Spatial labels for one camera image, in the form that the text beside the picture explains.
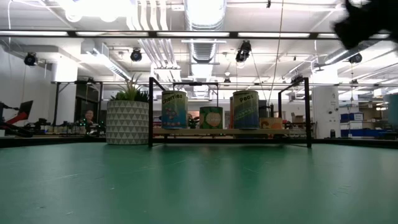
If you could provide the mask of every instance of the can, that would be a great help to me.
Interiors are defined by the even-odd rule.
[[[200,108],[200,129],[223,129],[223,108],[204,106]]]
[[[236,91],[233,93],[234,128],[259,128],[259,94],[257,91]]]
[[[187,128],[187,93],[182,91],[162,92],[162,128]]]

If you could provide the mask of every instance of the wooden board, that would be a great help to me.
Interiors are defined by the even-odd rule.
[[[154,128],[154,134],[305,134],[302,130],[289,129],[161,129]]]

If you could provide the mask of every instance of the column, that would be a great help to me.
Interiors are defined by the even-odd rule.
[[[52,65],[53,80],[55,82],[74,82],[77,80],[78,65],[71,60],[62,60]],[[75,100],[76,100],[76,85],[69,84],[65,88],[65,84],[60,85],[58,94],[58,110],[57,110],[57,124],[62,124],[64,121],[74,122],[75,119]],[[52,108],[55,105],[55,92],[51,95]],[[53,109],[50,110],[50,117],[53,118]]]
[[[337,69],[325,68],[324,71],[314,72],[312,81],[314,83],[338,83]],[[332,131],[335,132],[336,138],[341,137],[338,87],[313,88],[312,107],[317,139],[331,137]]]

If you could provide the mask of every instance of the cable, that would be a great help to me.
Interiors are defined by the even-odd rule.
[[[24,81],[22,84],[22,98],[21,98],[21,103],[24,102],[24,95],[25,95],[25,78],[26,78],[26,67],[27,65],[25,65],[25,72],[24,72]]]
[[[262,94],[264,94],[264,99],[267,100],[266,93],[264,92],[264,89],[263,89],[263,87],[262,87],[262,81],[261,81],[261,79],[260,79],[260,74],[259,74],[259,71],[257,70],[256,60],[254,59],[254,53],[253,53],[253,51],[251,51],[251,55],[252,55],[252,58],[253,58],[254,68],[256,68],[257,77],[258,77],[259,82],[260,82]]]
[[[279,39],[278,39],[278,49],[276,52],[276,60],[275,60],[275,70],[274,70],[274,79],[272,80],[272,85],[271,85],[271,91],[269,92],[269,97],[268,97],[268,106],[269,106],[269,102],[271,101],[271,94],[272,94],[272,90],[274,89],[274,82],[275,82],[275,77],[276,77],[276,70],[278,67],[278,57],[279,57],[279,47],[280,47],[280,35],[282,32],[282,23],[283,23],[283,18],[284,18],[284,3],[285,0],[282,0],[282,12],[280,13],[280,26],[279,26]]]

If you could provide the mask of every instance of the geometric patterned planter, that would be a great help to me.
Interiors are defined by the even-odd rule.
[[[138,101],[109,101],[106,110],[108,144],[148,144],[149,104]]]

